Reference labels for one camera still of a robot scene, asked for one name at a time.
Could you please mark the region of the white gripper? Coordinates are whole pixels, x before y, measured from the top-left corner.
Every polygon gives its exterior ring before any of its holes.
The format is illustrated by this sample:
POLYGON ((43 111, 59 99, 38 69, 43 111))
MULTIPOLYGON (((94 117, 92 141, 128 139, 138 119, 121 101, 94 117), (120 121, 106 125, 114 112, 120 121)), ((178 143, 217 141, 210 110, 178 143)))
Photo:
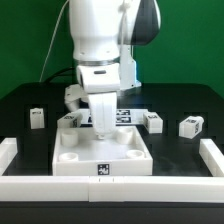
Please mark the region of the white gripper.
POLYGON ((77 67, 77 79, 84 91, 88 94, 92 125, 95 134, 102 139, 116 127, 117 93, 120 89, 119 65, 81 66, 77 67), (104 107, 101 94, 105 93, 105 127, 104 107))

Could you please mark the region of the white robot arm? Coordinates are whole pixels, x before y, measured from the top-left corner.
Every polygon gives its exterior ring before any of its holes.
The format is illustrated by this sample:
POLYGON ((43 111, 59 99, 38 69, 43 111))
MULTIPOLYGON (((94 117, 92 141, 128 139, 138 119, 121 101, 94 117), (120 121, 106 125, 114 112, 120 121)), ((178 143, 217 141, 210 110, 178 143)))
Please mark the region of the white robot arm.
POLYGON ((131 47, 156 37, 160 10, 156 0, 69 0, 69 22, 79 88, 103 137, 115 130, 117 94, 140 85, 131 47))

